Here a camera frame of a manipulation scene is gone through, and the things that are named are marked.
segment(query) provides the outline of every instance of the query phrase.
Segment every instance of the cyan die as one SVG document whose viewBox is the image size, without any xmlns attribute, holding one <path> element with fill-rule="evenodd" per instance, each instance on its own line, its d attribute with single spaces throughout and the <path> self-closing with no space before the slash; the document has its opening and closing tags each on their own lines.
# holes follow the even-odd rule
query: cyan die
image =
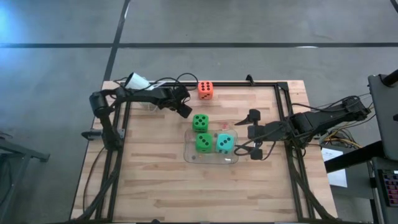
<svg viewBox="0 0 398 224">
<path fill-rule="evenodd" d="M 234 148 L 234 137 L 229 134 L 219 134 L 216 143 L 216 152 L 228 154 Z"/>
</svg>

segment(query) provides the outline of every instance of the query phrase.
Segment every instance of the black metal frame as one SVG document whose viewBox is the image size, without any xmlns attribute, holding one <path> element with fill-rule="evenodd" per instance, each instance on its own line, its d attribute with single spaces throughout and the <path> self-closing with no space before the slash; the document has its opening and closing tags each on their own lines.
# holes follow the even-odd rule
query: black metal frame
<svg viewBox="0 0 398 224">
<path fill-rule="evenodd" d="M 193 87 L 196 86 L 196 82 L 182 82 L 186 87 Z M 174 83 L 166 83 L 163 86 L 164 87 L 170 87 L 173 86 Z M 286 120 L 285 114 L 284 114 L 284 107 L 282 104 L 282 97 L 281 97 L 281 91 L 283 91 L 285 95 L 285 100 L 286 100 L 286 105 L 287 105 L 287 110 L 288 110 L 288 115 L 293 114 L 293 109 L 292 109 L 292 102 L 290 99 L 290 92 L 289 92 L 289 87 L 287 82 L 254 82 L 252 77 L 250 75 L 247 76 L 246 81 L 243 82 L 214 82 L 213 83 L 214 87 L 223 87 L 223 86 L 241 86 L 241 87 L 271 87 L 274 88 L 275 91 L 275 98 L 277 102 L 277 108 L 279 112 L 279 118 L 281 121 Z M 123 124 L 122 124 L 122 129 L 127 129 L 127 124 L 129 120 L 129 110 L 130 110 L 130 105 L 131 102 L 126 103 L 125 111 L 124 111 L 124 117 L 123 117 Z M 114 118 L 113 118 L 113 127 L 118 128 L 118 123 L 119 123 L 119 117 L 120 117 L 120 107 L 117 107 L 115 112 L 114 112 Z M 123 157 L 123 147 L 124 147 L 124 140 L 123 138 L 123 146 L 120 151 L 117 152 L 117 161 L 121 161 Z M 298 162 L 298 168 L 299 168 L 299 174 L 294 166 L 294 160 L 293 160 L 293 148 L 290 144 L 285 142 L 285 151 L 287 155 L 287 165 L 289 167 L 289 175 L 290 175 L 290 181 L 292 184 L 292 191 L 293 191 L 293 197 L 294 197 L 294 203 L 295 203 L 295 208 L 296 208 L 296 214 L 297 214 L 297 220 L 299 222 L 306 222 L 306 223 L 354 223 L 354 222 L 343 222 L 343 221 L 338 221 L 338 220 L 328 220 L 328 219 L 316 219 L 315 218 L 315 212 L 314 212 L 314 205 L 312 203 L 318 204 L 319 207 L 319 202 L 315 199 L 314 196 L 312 196 L 312 200 L 310 200 L 311 197 L 309 197 L 307 194 L 305 194 L 305 199 L 306 199 L 306 204 L 307 204 L 307 210 L 308 210 L 308 218 L 305 218 L 303 216 L 303 208 L 301 206 L 301 200 L 300 200 L 300 195 L 299 195 L 299 188 L 297 185 L 300 185 L 301 183 L 301 188 L 303 187 L 306 188 L 307 192 L 309 192 L 309 185 L 308 185 L 308 178 L 307 178 L 307 173 L 305 171 L 305 166 L 304 166 L 304 160 L 303 160 L 303 155 L 301 150 L 296 151 L 297 155 L 297 162 Z M 106 155 L 106 161 L 105 161 L 105 166 L 104 166 L 104 172 L 103 172 L 103 178 L 101 182 L 101 186 L 104 185 L 104 183 L 108 180 L 108 175 L 109 171 L 111 168 L 111 160 L 113 157 L 114 152 L 113 151 L 108 151 Z M 120 166 L 115 167 L 118 171 L 121 169 L 121 162 Z M 96 208 L 96 213 L 95 213 L 95 219 L 94 220 L 74 220 L 74 223 L 112 223 L 113 222 L 113 213 L 114 213 L 114 206 L 116 203 L 116 195 L 118 191 L 118 180 L 119 178 L 117 177 L 113 184 L 112 184 L 112 189 L 111 189 L 111 195 L 110 195 L 110 200 L 109 200 L 109 208 L 108 208 L 108 213 L 106 214 L 106 218 L 102 218 L 103 216 L 103 204 L 104 200 L 99 203 L 99 205 Z"/>
<path fill-rule="evenodd" d="M 21 184 L 21 180 L 25 174 L 30 159 L 36 158 L 39 159 L 40 162 L 47 162 L 49 160 L 50 154 L 37 152 L 35 150 L 28 149 L 18 144 L 11 143 L 5 139 L 0 139 L 0 149 L 6 151 L 6 153 L 4 153 L 3 155 L 5 155 L 7 159 L 18 158 L 21 160 L 19 168 L 16 171 L 15 176 L 12 178 L 10 191 L 5 196 L 6 199 L 1 207 L 2 210 L 0 210 L 0 223 L 3 223 L 7 218 L 8 210 L 14 204 L 16 198 L 16 190 L 18 186 Z"/>
</svg>

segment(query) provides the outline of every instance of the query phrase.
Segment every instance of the white paper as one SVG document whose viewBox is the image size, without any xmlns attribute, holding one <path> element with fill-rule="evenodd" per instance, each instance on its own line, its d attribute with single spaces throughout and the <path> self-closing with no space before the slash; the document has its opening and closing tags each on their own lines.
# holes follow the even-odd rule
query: white paper
<svg viewBox="0 0 398 224">
<path fill-rule="evenodd" d="M 343 155 L 343 152 L 322 148 L 323 161 Z M 338 170 L 328 174 L 329 184 L 340 187 L 347 187 L 346 170 Z"/>
</svg>

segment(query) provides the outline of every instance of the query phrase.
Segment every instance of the gray floor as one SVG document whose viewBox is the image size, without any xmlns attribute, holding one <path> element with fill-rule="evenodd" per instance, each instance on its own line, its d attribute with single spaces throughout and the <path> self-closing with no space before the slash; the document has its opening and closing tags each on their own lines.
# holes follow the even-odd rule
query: gray floor
<svg viewBox="0 0 398 224">
<path fill-rule="evenodd" d="M 0 1 L 0 43 L 112 43 L 124 0 Z M 388 0 L 134 0 L 121 42 L 397 42 Z M 88 103 L 111 49 L 0 49 L 0 130 L 51 153 L 32 161 L 10 223 L 68 219 L 90 128 Z M 398 48 L 119 49 L 111 79 L 192 72 L 200 79 L 305 80 L 311 105 L 366 93 L 367 76 L 397 69 Z M 376 120 L 352 128 L 366 145 Z M 370 221 L 359 199 L 335 195 L 340 218 Z"/>
</svg>

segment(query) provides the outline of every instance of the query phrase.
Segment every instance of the yellow cable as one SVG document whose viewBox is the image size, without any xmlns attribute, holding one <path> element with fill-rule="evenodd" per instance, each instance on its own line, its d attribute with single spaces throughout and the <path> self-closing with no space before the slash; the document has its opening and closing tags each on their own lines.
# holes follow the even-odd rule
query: yellow cable
<svg viewBox="0 0 398 224">
<path fill-rule="evenodd" d="M 334 139 L 330 139 L 330 140 L 326 140 L 326 141 L 329 141 L 329 142 L 330 142 L 330 141 L 344 141 L 344 142 L 353 144 L 353 145 L 356 146 L 356 147 L 362 148 L 362 146 L 360 146 L 359 144 L 356 144 L 355 142 L 352 142 L 352 141 L 347 140 L 347 139 L 338 139 L 338 138 L 334 138 Z"/>
</svg>

